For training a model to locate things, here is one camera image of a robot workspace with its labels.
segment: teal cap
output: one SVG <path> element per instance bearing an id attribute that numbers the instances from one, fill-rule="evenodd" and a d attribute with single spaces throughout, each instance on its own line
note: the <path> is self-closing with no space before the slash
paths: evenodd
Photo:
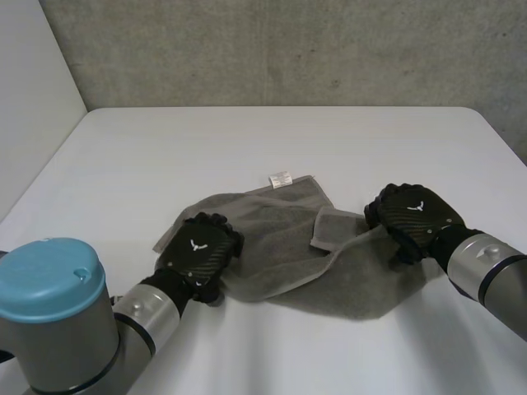
<path id="1" fill-rule="evenodd" d="M 105 289 L 96 251 L 76 239 L 44 239 L 0 258 L 0 317 L 51 323 L 72 317 Z"/>

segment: white wall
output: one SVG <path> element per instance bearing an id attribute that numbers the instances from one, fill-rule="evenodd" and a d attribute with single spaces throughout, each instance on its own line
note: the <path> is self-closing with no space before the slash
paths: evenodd
<path id="1" fill-rule="evenodd" d="M 0 0 L 0 221 L 86 114 L 37 0 Z"/>

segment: concrete wall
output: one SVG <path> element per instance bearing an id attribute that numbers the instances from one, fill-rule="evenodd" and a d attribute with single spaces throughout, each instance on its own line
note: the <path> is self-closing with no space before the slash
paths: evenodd
<path id="1" fill-rule="evenodd" d="M 449 105 L 527 159 L 525 0 L 41 0 L 89 109 Z"/>
<path id="2" fill-rule="evenodd" d="M 85 114 L 39 2 L 1 0 L 0 221 Z"/>

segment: gray wall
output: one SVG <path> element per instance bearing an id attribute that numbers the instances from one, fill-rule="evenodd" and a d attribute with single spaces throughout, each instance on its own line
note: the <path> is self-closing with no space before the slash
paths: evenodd
<path id="1" fill-rule="evenodd" d="M 525 0 L 41 0 L 89 109 L 449 105 L 527 160 Z"/>

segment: towel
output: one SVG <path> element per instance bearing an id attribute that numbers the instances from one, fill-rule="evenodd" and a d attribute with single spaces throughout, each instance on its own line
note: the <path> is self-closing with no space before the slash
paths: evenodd
<path id="1" fill-rule="evenodd" d="M 311 245 L 331 253 L 329 270 L 318 280 L 270 302 L 311 313 L 356 320 L 380 318 L 443 271 L 434 259 L 408 265 L 381 226 L 368 230 L 364 217 L 323 207 Z"/>
<path id="2" fill-rule="evenodd" d="M 226 216 L 245 237 L 241 257 L 222 274 L 227 295 L 246 302 L 266 300 L 320 277 L 331 254 L 310 245 L 321 207 L 333 207 L 311 176 L 287 187 L 269 186 L 248 193 L 223 193 L 186 208 L 161 237 L 161 253 L 183 221 L 203 211 Z"/>
<path id="3" fill-rule="evenodd" d="M 311 176 L 290 186 L 223 193 L 186 208 L 154 250 L 161 253 L 185 219 L 204 211 L 226 216 L 245 236 L 244 250 L 222 274 L 226 294 L 268 300 L 316 314 L 379 318 L 442 270 L 394 259 L 398 245 L 362 215 L 336 210 Z"/>

